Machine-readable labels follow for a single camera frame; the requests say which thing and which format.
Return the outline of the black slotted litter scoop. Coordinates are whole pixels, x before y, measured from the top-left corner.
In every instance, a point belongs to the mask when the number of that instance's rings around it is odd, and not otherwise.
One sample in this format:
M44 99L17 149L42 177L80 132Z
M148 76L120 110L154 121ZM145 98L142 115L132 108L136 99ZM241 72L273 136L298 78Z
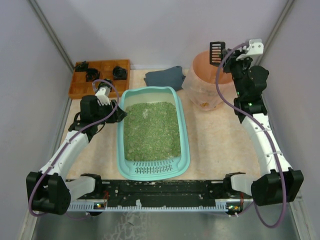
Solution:
M227 54L224 41L213 41L209 44L209 64L218 67Z

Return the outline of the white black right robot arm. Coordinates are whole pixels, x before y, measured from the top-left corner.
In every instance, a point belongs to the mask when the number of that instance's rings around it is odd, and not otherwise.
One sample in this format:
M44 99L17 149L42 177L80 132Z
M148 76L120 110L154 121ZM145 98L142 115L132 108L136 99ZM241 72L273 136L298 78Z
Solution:
M293 170L283 156L269 124L262 92L267 87L269 71L262 66L251 66L254 56L263 54L263 45L248 44L233 49L224 42L211 42L209 63L218 71L231 74L237 92L233 103L228 102L217 87L219 97L234 109L239 122L249 133L260 164L261 177L254 179L244 173L226 176L228 188L252 196L255 205L268 206L293 202L302 186L301 170Z

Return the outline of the teal plastic litter box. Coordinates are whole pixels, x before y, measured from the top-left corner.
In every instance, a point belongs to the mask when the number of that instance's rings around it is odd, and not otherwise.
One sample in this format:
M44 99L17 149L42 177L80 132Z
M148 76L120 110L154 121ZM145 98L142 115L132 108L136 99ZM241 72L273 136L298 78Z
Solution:
M134 181L182 175L190 165L184 109L171 87L126 90L120 108L127 116L117 125L116 160L120 174Z

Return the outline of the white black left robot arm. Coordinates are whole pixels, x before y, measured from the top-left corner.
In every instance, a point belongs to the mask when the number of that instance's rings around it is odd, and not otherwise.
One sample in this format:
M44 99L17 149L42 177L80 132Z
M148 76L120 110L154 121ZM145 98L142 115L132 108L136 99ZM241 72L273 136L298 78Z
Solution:
M74 200L102 192L98 174L84 173L70 182L66 177L77 157L99 133L98 126L119 123L126 117L119 103L118 98L110 100L106 95L82 97L80 111L61 146L39 171L31 171L26 177L28 211L32 216L64 215Z

